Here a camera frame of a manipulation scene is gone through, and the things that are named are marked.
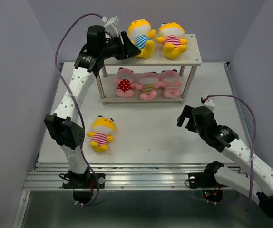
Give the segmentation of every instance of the blue striped shirt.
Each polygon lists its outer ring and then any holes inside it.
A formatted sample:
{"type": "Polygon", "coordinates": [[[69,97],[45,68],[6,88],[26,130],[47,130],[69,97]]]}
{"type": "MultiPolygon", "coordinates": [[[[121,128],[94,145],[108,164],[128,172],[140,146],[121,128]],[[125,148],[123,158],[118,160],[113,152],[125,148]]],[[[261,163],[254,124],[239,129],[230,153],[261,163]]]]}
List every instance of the blue striped shirt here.
{"type": "Polygon", "coordinates": [[[138,36],[136,38],[136,47],[138,49],[144,49],[146,42],[149,40],[150,40],[150,38],[146,35],[138,36]]]}

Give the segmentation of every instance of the red polka dot dress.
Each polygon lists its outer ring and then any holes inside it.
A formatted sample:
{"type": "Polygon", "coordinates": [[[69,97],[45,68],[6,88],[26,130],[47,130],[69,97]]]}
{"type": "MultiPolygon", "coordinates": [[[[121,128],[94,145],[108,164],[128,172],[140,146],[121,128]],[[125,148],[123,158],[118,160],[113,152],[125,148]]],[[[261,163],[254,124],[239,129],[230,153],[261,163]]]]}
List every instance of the red polka dot dress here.
{"type": "Polygon", "coordinates": [[[122,81],[120,81],[117,89],[120,89],[123,92],[126,92],[127,90],[131,89],[131,84],[130,84],[129,80],[123,79],[122,81]]]}

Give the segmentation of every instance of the pink plush toy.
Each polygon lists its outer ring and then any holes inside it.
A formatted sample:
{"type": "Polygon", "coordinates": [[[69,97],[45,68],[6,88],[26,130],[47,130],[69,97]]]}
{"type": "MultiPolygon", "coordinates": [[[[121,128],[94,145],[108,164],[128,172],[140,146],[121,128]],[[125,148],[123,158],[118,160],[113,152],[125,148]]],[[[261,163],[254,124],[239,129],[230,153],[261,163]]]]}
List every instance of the pink plush toy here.
{"type": "Polygon", "coordinates": [[[120,67],[118,69],[117,77],[114,82],[118,84],[116,95],[121,97],[131,97],[133,95],[132,88],[135,87],[136,76],[132,70],[123,69],[120,67]]]}
{"type": "Polygon", "coordinates": [[[179,86],[182,84],[177,70],[163,70],[160,78],[160,86],[164,88],[167,98],[176,98],[181,95],[179,86]]]}
{"type": "Polygon", "coordinates": [[[160,87],[160,80],[156,72],[144,73],[140,79],[139,83],[136,84],[137,90],[142,90],[140,98],[143,100],[153,100],[155,99],[157,92],[156,89],[160,87]]]}

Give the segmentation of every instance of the plush toy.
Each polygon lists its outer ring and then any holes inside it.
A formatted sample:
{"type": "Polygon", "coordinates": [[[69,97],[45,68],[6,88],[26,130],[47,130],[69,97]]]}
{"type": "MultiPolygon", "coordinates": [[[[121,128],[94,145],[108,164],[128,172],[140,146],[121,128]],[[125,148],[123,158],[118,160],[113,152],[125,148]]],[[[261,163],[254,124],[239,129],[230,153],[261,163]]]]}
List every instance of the plush toy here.
{"type": "Polygon", "coordinates": [[[164,88],[164,95],[168,98],[176,98],[181,95],[179,86],[182,80],[177,70],[163,70],[160,77],[160,86],[164,88]]]}
{"type": "Polygon", "coordinates": [[[133,95],[132,88],[135,87],[136,76],[132,70],[120,67],[114,82],[118,84],[116,95],[121,97],[131,97],[133,95]]]}
{"type": "Polygon", "coordinates": [[[138,58],[150,58],[155,50],[155,43],[152,39],[156,31],[151,30],[151,25],[145,19],[133,21],[128,28],[128,37],[131,42],[141,50],[138,58]]]}
{"type": "Polygon", "coordinates": [[[177,58],[187,50],[188,39],[185,38],[185,31],[175,22],[162,24],[156,40],[163,44],[164,55],[170,59],[177,58]]]}
{"type": "Polygon", "coordinates": [[[137,90],[142,90],[140,98],[143,100],[153,100],[155,99],[157,92],[156,89],[160,87],[160,80],[156,72],[144,73],[138,84],[136,84],[137,90]]]}
{"type": "Polygon", "coordinates": [[[88,132],[87,136],[91,137],[90,146],[96,152],[103,152],[109,149],[108,142],[113,141],[111,136],[115,131],[115,125],[112,118],[105,118],[99,115],[97,120],[92,125],[93,132],[88,132]]]}

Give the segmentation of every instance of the plush toy head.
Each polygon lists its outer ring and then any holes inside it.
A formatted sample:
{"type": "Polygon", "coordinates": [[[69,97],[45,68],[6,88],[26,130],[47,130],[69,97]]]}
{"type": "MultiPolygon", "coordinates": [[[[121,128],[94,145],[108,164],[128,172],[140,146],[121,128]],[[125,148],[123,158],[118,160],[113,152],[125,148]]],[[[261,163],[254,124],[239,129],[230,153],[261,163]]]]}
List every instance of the plush toy head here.
{"type": "Polygon", "coordinates": [[[175,83],[176,86],[182,84],[182,80],[177,70],[164,70],[160,78],[160,86],[164,87],[166,83],[175,83]]]}
{"type": "Polygon", "coordinates": [[[141,35],[146,35],[151,31],[151,25],[145,19],[133,21],[129,27],[127,35],[130,40],[136,40],[141,35]]]}
{"type": "Polygon", "coordinates": [[[136,85],[137,89],[142,89],[144,85],[151,84],[154,86],[154,88],[158,89],[160,87],[160,80],[159,77],[157,76],[156,72],[147,72],[144,73],[140,79],[139,79],[139,84],[136,85]]]}
{"type": "Polygon", "coordinates": [[[175,22],[171,23],[163,23],[158,31],[159,37],[167,37],[170,35],[177,36],[179,38],[185,38],[185,31],[184,29],[175,22]]]}
{"type": "Polygon", "coordinates": [[[92,125],[92,130],[96,133],[103,133],[106,135],[112,135],[116,127],[112,118],[105,118],[99,115],[97,120],[92,125]]]}
{"type": "Polygon", "coordinates": [[[119,84],[124,79],[128,80],[130,83],[133,83],[136,80],[136,76],[132,70],[120,67],[118,69],[117,77],[114,79],[114,82],[116,84],[119,84]]]}

